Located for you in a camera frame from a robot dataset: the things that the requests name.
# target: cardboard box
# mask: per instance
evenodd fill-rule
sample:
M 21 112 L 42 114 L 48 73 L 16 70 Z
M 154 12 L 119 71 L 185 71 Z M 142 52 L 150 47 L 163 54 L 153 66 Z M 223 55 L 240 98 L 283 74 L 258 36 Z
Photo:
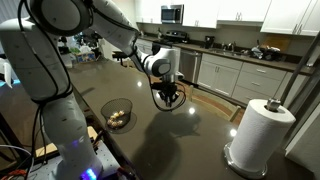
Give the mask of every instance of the cardboard box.
M 77 61 L 79 63 L 85 63 L 85 62 L 94 62 L 97 61 L 94 52 L 88 52 L 88 53 L 79 53 L 76 54 Z

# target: robotic arm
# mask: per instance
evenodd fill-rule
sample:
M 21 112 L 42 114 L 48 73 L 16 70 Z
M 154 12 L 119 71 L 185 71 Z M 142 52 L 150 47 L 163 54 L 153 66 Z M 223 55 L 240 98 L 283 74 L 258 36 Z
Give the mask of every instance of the robotic arm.
M 111 0 L 30 0 L 31 8 L 21 0 L 19 12 L 23 4 L 31 18 L 3 22 L 0 40 L 24 89 L 39 105 L 35 119 L 38 114 L 43 117 L 45 132 L 62 157 L 49 179 L 79 179 L 88 170 L 99 177 L 108 167 L 102 166 L 91 146 L 85 117 L 57 50 L 59 37 L 89 27 L 97 31 L 126 53 L 140 71 L 161 77 L 162 82 L 151 87 L 159 90 L 168 107 L 178 98 L 175 80 L 183 76 L 177 71 L 175 52 L 161 49 L 150 56 L 137 49 L 138 31 Z

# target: upper cabinet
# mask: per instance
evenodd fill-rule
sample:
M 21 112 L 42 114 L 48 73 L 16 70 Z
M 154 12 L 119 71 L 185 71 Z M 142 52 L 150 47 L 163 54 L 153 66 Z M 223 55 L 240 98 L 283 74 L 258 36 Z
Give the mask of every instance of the upper cabinet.
M 277 0 L 271 3 L 261 32 L 315 36 L 319 17 L 319 0 Z
M 218 13 L 221 21 L 263 22 L 271 0 L 223 0 Z
M 161 24 L 161 1 L 135 0 L 136 22 Z
M 220 0 L 185 0 L 183 26 L 217 27 Z

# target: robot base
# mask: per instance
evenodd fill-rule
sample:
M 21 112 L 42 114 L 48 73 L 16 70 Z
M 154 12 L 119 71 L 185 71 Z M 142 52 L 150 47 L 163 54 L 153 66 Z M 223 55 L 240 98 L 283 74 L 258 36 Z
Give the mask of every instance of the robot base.
M 102 179 L 104 177 L 110 176 L 117 172 L 117 169 L 120 167 L 117 160 L 111 154 L 107 146 L 100 141 L 98 145 L 98 150 L 96 151 L 98 159 L 102 162 L 103 170 L 97 179 Z M 48 164 L 41 167 L 39 170 L 32 172 L 29 174 L 28 179 L 33 180 L 44 180 L 44 179 L 52 179 L 52 172 L 56 169 L 57 165 L 61 161 L 61 157 L 55 157 L 48 161 Z M 37 164 L 33 169 L 37 169 L 41 164 Z

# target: kitchen appliance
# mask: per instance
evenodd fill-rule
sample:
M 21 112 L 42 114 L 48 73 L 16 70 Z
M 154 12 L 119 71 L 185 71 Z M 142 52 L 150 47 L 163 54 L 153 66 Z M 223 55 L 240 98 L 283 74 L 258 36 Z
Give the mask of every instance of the kitchen appliance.
M 181 50 L 179 72 L 184 75 L 184 80 L 196 84 L 200 70 L 202 53 Z
M 213 43 L 214 43 L 214 36 L 206 36 L 205 41 L 204 41 L 204 48 L 209 49 L 213 48 Z
M 183 4 L 161 6 L 161 22 L 182 24 L 183 7 Z
M 186 42 L 189 39 L 189 35 L 183 31 L 169 30 L 166 32 L 163 39 L 158 39 L 152 42 L 153 55 L 160 51 L 160 48 L 171 49 L 173 44 Z

